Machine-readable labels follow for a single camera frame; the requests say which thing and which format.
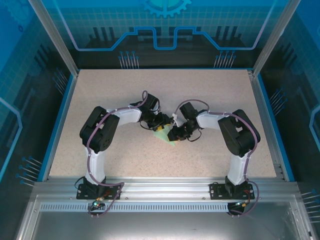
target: speckled tabletop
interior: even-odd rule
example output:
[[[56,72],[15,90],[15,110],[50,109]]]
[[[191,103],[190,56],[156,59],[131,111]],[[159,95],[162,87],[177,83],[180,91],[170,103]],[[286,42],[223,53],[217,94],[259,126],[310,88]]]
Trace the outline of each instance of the speckled tabletop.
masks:
[[[128,106],[142,99],[143,90],[159,98],[162,112],[169,116],[180,102],[191,98],[207,102],[214,112],[243,109],[261,135],[248,175],[276,176],[247,70],[222,69],[81,70],[50,176],[85,175],[87,158],[79,132],[94,107]],[[198,111],[205,109],[201,103],[192,104]],[[107,149],[105,173],[114,177],[224,177],[230,156],[218,130],[204,129],[199,140],[171,146],[138,123],[130,123],[117,128]]]

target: light green cloth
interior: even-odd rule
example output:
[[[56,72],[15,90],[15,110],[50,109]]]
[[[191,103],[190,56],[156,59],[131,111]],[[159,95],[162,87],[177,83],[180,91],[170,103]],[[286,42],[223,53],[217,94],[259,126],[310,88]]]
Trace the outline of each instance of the light green cloth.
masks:
[[[175,142],[173,141],[169,141],[168,139],[168,133],[170,131],[170,127],[169,126],[164,126],[164,129],[160,130],[160,131],[154,131],[153,135],[163,141],[165,141],[166,143],[172,145],[172,146],[176,146]]]

